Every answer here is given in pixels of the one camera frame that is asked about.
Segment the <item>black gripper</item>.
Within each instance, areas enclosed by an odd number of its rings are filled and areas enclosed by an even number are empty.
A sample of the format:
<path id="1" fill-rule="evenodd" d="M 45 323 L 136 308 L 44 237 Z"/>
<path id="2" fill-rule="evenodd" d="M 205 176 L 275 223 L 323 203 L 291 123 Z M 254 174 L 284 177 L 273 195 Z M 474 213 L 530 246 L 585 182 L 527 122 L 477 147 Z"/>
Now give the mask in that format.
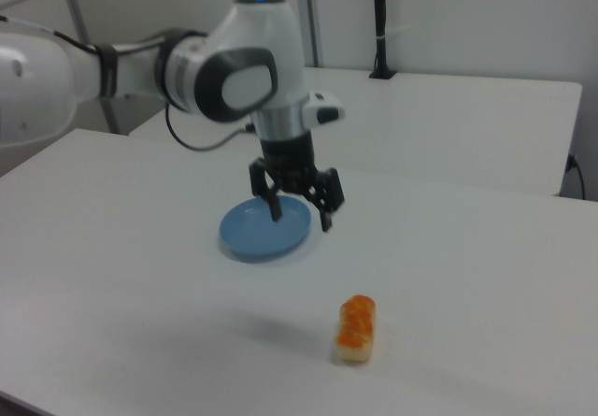
<path id="1" fill-rule="evenodd" d="M 310 132 L 284 141 L 261 141 L 263 156 L 249 165 L 251 192 L 268 206 L 273 222 L 282 217 L 278 190 L 302 195 L 320 214 L 326 233 L 345 196 L 335 168 L 318 170 Z"/>

